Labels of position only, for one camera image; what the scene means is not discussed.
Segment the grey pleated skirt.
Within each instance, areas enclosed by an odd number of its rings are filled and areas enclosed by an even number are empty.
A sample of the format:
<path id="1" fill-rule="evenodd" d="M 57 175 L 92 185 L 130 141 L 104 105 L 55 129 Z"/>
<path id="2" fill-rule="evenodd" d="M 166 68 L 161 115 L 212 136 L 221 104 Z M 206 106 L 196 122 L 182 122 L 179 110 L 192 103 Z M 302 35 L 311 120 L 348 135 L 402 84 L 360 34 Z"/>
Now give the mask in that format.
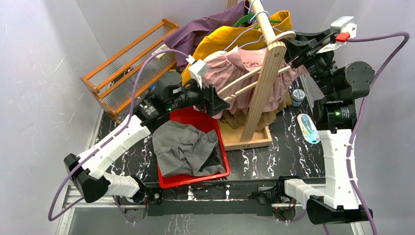
<path id="1" fill-rule="evenodd" d="M 164 178 L 226 172 L 215 130 L 205 133 L 190 124 L 168 121 L 154 132 L 152 141 Z"/>

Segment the pink ruffled garment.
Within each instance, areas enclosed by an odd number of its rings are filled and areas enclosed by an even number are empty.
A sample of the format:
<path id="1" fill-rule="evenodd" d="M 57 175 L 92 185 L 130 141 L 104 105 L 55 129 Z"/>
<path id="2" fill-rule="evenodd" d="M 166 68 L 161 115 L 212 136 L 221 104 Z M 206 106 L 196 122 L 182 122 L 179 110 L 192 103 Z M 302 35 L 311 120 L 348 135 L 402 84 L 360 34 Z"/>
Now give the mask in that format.
<path id="1" fill-rule="evenodd" d="M 265 59 L 265 53 L 265 48 L 259 50 L 244 50 L 235 47 L 229 52 L 217 51 L 204 59 L 209 66 L 209 70 L 203 77 L 203 83 L 207 86 L 212 85 L 217 91 L 220 91 L 243 75 L 260 68 Z M 305 66 L 300 66 L 297 69 L 290 69 L 277 75 L 274 83 L 271 85 L 271 90 L 268 93 L 268 100 L 263 112 L 276 110 L 278 105 L 286 97 L 288 89 L 294 80 L 307 73 L 308 71 Z M 258 78 L 259 73 L 254 74 L 236 83 L 236 85 L 232 85 L 220 93 L 219 96 L 225 100 L 225 98 L 230 97 L 244 87 L 256 83 Z M 251 88 L 237 95 L 235 98 L 228 99 L 227 103 L 230 104 L 228 108 L 230 113 L 234 114 L 237 109 L 240 109 L 246 114 L 250 107 L 253 94 L 254 88 Z"/>

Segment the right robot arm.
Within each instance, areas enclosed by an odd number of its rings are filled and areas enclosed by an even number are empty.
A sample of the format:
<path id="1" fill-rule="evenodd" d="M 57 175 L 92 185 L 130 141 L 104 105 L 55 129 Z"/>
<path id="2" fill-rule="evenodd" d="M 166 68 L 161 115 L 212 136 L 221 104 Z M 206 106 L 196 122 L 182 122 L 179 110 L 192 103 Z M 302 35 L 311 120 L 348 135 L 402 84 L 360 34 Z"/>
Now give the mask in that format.
<path id="1" fill-rule="evenodd" d="M 305 206 L 315 225 L 373 218 L 372 209 L 364 205 L 356 192 L 351 137 L 358 120 L 355 101 L 369 94 L 375 71 L 363 61 L 339 68 L 334 52 L 323 51 L 324 46 L 347 39 L 348 35 L 339 30 L 295 33 L 283 39 L 287 48 L 285 62 L 293 68 L 304 66 L 323 93 L 323 98 L 314 101 L 313 120 L 323 147 L 325 190 L 314 189 L 300 178 L 280 177 L 276 198 L 282 203 L 295 198 Z"/>

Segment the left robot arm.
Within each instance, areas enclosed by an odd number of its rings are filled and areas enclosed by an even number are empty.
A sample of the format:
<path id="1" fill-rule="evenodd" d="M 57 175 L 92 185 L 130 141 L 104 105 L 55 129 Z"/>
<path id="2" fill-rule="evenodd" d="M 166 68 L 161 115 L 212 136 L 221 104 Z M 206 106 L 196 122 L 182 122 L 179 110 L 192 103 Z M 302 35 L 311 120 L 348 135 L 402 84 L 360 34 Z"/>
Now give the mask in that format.
<path id="1" fill-rule="evenodd" d="M 68 154 L 64 164 L 69 179 L 87 203 L 103 196 L 123 196 L 140 204 L 146 198 L 146 186 L 138 178 L 107 173 L 107 168 L 130 147 L 148 137 L 170 120 L 170 112 L 195 106 L 213 117 L 230 105 L 212 86 L 191 79 L 182 85 L 178 72 L 167 71 L 136 105 L 125 120 L 99 143 L 85 152 Z"/>

